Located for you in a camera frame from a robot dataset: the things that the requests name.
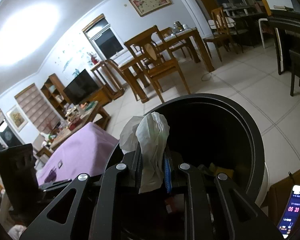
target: bookshelf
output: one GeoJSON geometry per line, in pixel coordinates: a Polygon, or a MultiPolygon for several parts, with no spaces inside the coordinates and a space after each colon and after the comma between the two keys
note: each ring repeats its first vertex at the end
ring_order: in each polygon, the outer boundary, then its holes
{"type": "Polygon", "coordinates": [[[62,116],[62,118],[65,118],[65,104],[71,104],[71,101],[63,92],[64,89],[65,86],[61,83],[56,74],[50,75],[41,88],[42,93],[62,116]]]}

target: phone screen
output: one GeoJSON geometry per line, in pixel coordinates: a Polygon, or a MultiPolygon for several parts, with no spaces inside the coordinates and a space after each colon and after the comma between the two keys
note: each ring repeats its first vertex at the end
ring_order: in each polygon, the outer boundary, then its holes
{"type": "Polygon", "coordinates": [[[278,229],[283,235],[283,238],[287,238],[290,234],[293,226],[295,225],[298,216],[300,214],[300,185],[294,185],[292,187],[291,195],[287,203],[284,214],[278,225],[278,229]]]}

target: door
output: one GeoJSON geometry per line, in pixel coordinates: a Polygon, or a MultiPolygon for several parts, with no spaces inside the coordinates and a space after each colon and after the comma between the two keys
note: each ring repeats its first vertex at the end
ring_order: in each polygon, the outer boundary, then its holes
{"type": "Polygon", "coordinates": [[[3,119],[0,124],[0,151],[18,145],[22,145],[22,143],[8,126],[6,120],[3,119]]]}

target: picture frame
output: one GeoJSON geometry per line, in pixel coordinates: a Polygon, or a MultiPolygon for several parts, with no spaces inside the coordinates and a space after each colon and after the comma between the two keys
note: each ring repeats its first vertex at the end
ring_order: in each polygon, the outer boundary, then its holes
{"type": "Polygon", "coordinates": [[[12,124],[18,132],[20,132],[28,123],[25,114],[17,105],[13,106],[13,108],[6,113],[6,116],[9,123],[12,124]]]}
{"type": "Polygon", "coordinates": [[[170,0],[129,0],[129,1],[141,17],[172,4],[170,0]]]}

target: coffee table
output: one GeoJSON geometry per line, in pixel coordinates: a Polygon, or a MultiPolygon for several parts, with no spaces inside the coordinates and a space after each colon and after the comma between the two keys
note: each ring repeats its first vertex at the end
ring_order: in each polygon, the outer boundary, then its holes
{"type": "Polygon", "coordinates": [[[88,122],[92,122],[97,114],[100,114],[102,118],[96,121],[95,124],[100,128],[105,129],[111,117],[104,110],[102,105],[100,103],[97,103],[91,109],[89,109],[84,116],[82,116],[82,122],[76,128],[74,128],[72,131],[70,131],[68,128],[64,128],[54,139],[53,143],[50,146],[50,149],[55,151],[71,135],[84,127],[88,122]]]}

